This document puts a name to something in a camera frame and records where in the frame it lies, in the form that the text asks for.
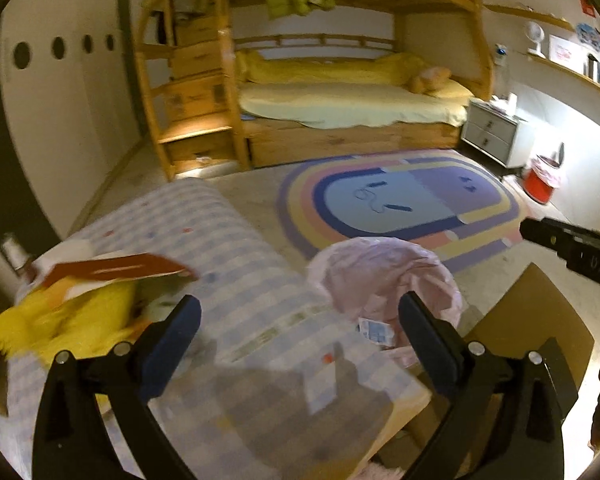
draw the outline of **sign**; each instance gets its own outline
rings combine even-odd
[[[549,36],[549,60],[582,74],[584,71],[584,51],[573,41],[557,36]]]
[[[596,17],[596,8],[589,0],[580,0],[580,4],[582,5],[582,12],[584,12],[587,16],[591,16],[592,18]]]

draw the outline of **rug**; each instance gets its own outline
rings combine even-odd
[[[282,183],[278,214],[307,258],[357,236],[389,236],[434,251],[451,270],[522,240],[523,200],[453,150],[313,160]]]

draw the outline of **bed mattress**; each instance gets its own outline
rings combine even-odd
[[[429,401],[199,179],[167,184],[73,238],[97,253],[162,254],[200,275],[181,293],[203,307],[189,369],[150,403],[200,480],[344,480]],[[0,448],[25,480],[45,377],[32,354],[10,361]],[[122,465],[138,474],[110,415],[106,427]]]
[[[323,130],[403,123],[446,123],[461,126],[466,109],[391,85],[317,83],[245,84],[242,110],[258,117],[297,121]]]

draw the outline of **red trash can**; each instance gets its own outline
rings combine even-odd
[[[531,161],[531,170],[523,183],[523,189],[533,200],[547,204],[554,190],[560,187],[558,163],[539,155]]]

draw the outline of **small fan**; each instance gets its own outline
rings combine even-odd
[[[544,30],[542,30],[542,27],[536,22],[526,22],[525,33],[526,36],[536,44],[535,48],[530,48],[527,52],[534,56],[545,57],[540,50],[540,44],[542,43],[542,40],[544,40]]]

